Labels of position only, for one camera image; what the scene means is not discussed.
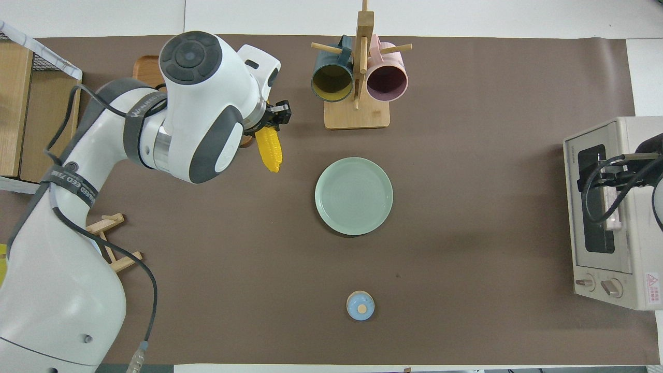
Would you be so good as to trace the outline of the pink mug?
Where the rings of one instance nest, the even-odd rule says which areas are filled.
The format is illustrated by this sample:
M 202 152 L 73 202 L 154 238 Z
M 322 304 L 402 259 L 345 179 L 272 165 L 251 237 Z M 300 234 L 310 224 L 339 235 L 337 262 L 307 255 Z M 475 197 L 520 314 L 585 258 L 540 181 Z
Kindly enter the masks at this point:
M 383 54 L 381 50 L 394 47 L 372 35 L 367 60 L 367 93 L 380 102 L 391 102 L 404 95 L 408 88 L 408 76 L 400 51 Z

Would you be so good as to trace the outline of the yellow corn cob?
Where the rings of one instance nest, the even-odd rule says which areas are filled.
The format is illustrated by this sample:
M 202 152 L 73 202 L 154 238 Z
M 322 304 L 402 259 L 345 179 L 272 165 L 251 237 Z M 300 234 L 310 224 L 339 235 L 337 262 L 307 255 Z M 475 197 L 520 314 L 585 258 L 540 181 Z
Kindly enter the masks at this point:
M 280 171 L 283 161 L 279 134 L 274 127 L 265 126 L 255 133 L 256 143 L 263 165 L 272 173 Z

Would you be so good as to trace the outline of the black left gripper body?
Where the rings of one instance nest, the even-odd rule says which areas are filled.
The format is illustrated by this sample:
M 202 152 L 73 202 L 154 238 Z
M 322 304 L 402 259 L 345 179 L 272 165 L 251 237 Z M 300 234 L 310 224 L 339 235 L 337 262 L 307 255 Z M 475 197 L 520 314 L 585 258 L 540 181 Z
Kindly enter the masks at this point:
M 274 106 L 269 103 L 260 103 L 242 121 L 242 134 L 244 136 L 255 137 L 258 130 L 264 127 L 279 131 L 279 125 L 275 122 L 276 114 L 271 110 Z

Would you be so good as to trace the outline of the pale green plate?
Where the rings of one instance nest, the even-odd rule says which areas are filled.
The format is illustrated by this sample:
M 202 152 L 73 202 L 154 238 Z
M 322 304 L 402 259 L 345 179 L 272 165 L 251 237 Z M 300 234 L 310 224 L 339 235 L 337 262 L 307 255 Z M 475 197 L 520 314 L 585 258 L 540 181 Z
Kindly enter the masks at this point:
M 360 236 L 378 229 L 391 214 L 393 185 L 375 162 L 346 157 L 318 177 L 313 200 L 322 221 L 339 234 Z

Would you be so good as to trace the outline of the wooden mug rack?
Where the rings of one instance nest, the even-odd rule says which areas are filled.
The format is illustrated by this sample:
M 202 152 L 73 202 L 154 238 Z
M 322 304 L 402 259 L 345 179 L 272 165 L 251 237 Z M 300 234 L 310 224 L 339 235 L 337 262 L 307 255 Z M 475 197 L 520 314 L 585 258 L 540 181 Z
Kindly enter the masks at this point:
M 325 102 L 322 100 L 324 125 L 328 130 L 381 129 L 388 127 L 391 122 L 389 109 L 391 102 L 380 102 L 373 99 L 366 89 L 367 60 L 371 47 L 371 37 L 374 34 L 376 35 L 374 32 L 374 12 L 369 10 L 368 4 L 369 0 L 362 0 L 362 8 L 357 15 L 356 33 L 355 36 L 351 36 L 353 40 L 352 56 L 354 57 L 353 91 L 340 102 Z M 313 42 L 311 47 L 317 53 L 320 50 L 333 53 L 341 52 L 334 45 Z M 402 54 L 408 50 L 412 50 L 412 44 L 395 45 L 381 50 L 381 53 L 400 51 Z

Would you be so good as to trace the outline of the wooden plate rack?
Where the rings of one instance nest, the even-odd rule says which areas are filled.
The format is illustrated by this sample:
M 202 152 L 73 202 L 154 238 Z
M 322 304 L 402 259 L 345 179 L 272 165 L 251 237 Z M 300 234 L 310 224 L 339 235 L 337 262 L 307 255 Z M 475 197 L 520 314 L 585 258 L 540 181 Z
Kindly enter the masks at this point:
M 109 229 L 112 229 L 113 227 L 118 226 L 119 224 L 123 223 L 125 221 L 125 217 L 121 213 L 113 214 L 113 215 L 102 215 L 102 219 L 98 222 L 95 222 L 89 226 L 86 227 L 87 231 L 90 232 L 91 234 L 100 237 L 101 239 L 107 239 L 106 237 L 106 231 Z M 109 260 L 109 265 L 110 267 L 116 272 L 120 272 L 121 270 L 124 270 L 131 265 L 135 264 L 135 261 L 131 260 L 131 258 L 127 257 L 126 255 L 121 258 L 116 258 L 114 255 L 113 250 L 109 246 L 104 246 L 104 254 L 106 255 L 107 259 Z

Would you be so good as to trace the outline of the small blue call bell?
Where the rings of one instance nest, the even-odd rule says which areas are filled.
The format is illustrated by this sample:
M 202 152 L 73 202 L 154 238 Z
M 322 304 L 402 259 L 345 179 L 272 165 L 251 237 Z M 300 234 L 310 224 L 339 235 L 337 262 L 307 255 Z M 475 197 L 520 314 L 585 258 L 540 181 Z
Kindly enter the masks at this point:
M 367 321 L 375 312 L 375 302 L 367 291 L 353 291 L 346 300 L 346 311 L 355 321 Z

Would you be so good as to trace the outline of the wooden serving tray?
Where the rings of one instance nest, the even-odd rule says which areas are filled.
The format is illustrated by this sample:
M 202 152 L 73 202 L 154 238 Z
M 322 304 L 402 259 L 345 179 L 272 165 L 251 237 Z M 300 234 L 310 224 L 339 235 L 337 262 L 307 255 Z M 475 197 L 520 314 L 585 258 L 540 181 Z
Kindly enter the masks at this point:
M 164 77 L 159 66 L 159 56 L 139 57 L 134 64 L 132 77 L 158 91 L 167 92 Z

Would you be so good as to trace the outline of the white toaster oven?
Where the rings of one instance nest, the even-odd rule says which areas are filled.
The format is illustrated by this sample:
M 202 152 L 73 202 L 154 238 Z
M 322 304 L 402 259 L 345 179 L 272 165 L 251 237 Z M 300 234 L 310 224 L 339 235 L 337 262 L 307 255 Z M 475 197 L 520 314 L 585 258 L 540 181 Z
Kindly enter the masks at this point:
M 623 154 L 634 153 L 641 142 L 663 133 L 663 117 L 613 120 L 621 128 Z M 570 223 L 575 294 L 637 311 L 663 311 L 663 232 L 653 216 L 652 191 L 652 186 L 631 189 L 617 208 L 625 213 L 632 274 L 576 265 Z M 590 189 L 588 203 L 592 215 L 598 217 L 605 212 L 616 194 L 616 188 L 612 187 Z

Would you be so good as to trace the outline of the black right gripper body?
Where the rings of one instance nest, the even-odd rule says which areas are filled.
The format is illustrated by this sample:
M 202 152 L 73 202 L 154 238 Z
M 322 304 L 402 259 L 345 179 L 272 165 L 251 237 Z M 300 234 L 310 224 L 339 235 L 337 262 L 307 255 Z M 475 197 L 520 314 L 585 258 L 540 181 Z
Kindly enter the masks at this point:
M 655 135 L 641 142 L 636 148 L 638 153 L 656 153 L 657 158 L 630 161 L 628 171 L 635 176 L 635 186 L 656 184 L 656 180 L 663 175 L 663 134 Z

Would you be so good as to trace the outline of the dark blue mug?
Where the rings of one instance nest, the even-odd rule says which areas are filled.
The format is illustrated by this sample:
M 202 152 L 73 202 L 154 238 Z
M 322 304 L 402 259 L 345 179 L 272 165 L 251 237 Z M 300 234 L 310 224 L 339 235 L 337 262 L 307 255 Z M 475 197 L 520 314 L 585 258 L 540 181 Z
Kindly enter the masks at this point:
M 313 66 L 312 91 L 325 102 L 340 102 L 346 99 L 354 87 L 353 40 L 350 36 L 343 35 L 334 47 L 341 52 L 320 50 Z

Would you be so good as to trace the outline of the brown table mat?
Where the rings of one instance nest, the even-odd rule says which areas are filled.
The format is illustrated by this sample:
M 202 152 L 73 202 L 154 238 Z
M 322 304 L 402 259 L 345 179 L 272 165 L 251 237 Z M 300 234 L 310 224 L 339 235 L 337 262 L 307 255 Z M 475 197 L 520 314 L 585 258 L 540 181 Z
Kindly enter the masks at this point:
M 573 293 L 562 141 L 633 114 L 624 41 L 393 37 L 410 86 L 386 129 L 329 131 L 312 41 L 223 35 L 283 69 L 279 173 L 255 146 L 191 185 L 124 161 L 89 215 L 145 254 L 158 283 L 148 364 L 646 365 L 655 316 Z M 375 231 L 339 234 L 313 191 L 339 159 L 393 185 Z M 348 316 L 367 291 L 375 312 Z

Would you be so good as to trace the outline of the white checked cloth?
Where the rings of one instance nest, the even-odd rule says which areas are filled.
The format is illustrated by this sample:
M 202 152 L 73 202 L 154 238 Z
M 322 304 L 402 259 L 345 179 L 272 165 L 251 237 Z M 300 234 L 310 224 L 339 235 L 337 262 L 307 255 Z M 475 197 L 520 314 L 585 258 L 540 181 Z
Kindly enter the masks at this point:
M 21 49 L 29 50 L 32 54 L 29 59 L 31 71 L 61 71 L 79 82 L 82 80 L 83 71 L 78 67 L 2 19 L 0 19 L 0 40 L 9 40 Z

